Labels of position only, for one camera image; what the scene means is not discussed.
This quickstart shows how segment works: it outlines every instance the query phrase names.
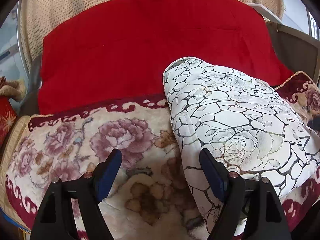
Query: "bed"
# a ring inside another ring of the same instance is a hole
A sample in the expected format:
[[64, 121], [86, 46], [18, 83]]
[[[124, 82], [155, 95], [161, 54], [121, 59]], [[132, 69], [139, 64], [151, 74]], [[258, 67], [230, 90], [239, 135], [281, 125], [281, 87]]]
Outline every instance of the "bed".
[[[105, 20], [119, 11], [118, 19]], [[243, 15], [252, 21], [242, 21]], [[162, 84], [165, 68], [189, 54], [267, 81], [304, 124], [319, 113], [317, 86], [277, 59], [263, 18], [247, 5], [236, 0], [112, 0], [64, 22], [44, 39], [41, 115], [18, 120], [2, 159], [0, 205], [6, 215], [30, 231], [53, 175], [77, 178], [118, 147], [126, 158], [100, 206], [114, 237], [206, 239], [208, 231], [181, 170]], [[290, 229], [318, 199], [319, 182], [315, 169], [281, 199]], [[76, 202], [73, 207], [78, 233], [86, 239]]]

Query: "red cushion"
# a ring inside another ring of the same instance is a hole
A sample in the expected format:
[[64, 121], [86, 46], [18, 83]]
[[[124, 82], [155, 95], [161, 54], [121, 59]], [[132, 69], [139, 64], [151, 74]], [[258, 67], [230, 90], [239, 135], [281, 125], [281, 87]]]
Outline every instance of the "red cushion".
[[7, 97], [0, 97], [0, 148], [17, 115]]
[[163, 71], [186, 56], [271, 86], [292, 75], [261, 15], [237, 0], [111, 0], [44, 38], [40, 113], [163, 93]]

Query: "red fabric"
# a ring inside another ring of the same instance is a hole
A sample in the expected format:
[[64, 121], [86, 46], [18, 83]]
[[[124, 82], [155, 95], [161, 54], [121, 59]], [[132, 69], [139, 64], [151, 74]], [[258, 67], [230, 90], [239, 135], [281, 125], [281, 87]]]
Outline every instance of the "red fabric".
[[16, 118], [16, 112], [10, 105], [8, 98], [0, 96], [0, 148]]
[[292, 75], [263, 18], [237, 0], [112, 0], [44, 38], [41, 114], [163, 93], [162, 74], [193, 56], [279, 85]]

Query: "black and white patterned fabric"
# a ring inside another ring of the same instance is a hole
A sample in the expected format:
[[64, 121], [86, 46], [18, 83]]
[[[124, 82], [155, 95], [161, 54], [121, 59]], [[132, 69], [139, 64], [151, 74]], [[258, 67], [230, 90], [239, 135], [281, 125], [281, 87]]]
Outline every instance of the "black and white patterned fabric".
[[[200, 167], [202, 148], [243, 178], [268, 177], [279, 198], [316, 171], [319, 135], [266, 82], [194, 57], [170, 64], [163, 82], [184, 173], [208, 232], [223, 204]], [[245, 219], [236, 235], [244, 225]]]

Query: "screw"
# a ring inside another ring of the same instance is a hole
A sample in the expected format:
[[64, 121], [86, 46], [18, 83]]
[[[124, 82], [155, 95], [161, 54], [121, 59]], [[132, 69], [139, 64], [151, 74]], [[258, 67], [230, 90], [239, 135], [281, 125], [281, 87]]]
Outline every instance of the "screw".
[[59, 181], [59, 177], [54, 177], [51, 182], [56, 184]]
[[229, 172], [229, 176], [232, 177], [232, 178], [237, 178], [239, 176], [239, 174], [236, 173], [235, 171], [230, 171]]
[[270, 180], [267, 177], [262, 177], [261, 180], [266, 184], [270, 182]]
[[83, 177], [86, 179], [90, 179], [92, 177], [92, 172], [88, 171], [85, 174], [83, 174]]

